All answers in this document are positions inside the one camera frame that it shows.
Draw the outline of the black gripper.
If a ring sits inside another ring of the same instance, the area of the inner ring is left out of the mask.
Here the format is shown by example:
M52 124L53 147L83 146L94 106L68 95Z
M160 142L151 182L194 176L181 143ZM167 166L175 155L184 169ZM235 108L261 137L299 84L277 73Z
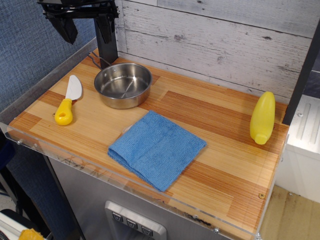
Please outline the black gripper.
M119 17L114 0L37 0L51 24L69 44L74 44L78 31L72 19L94 19L105 43L112 41L115 18Z

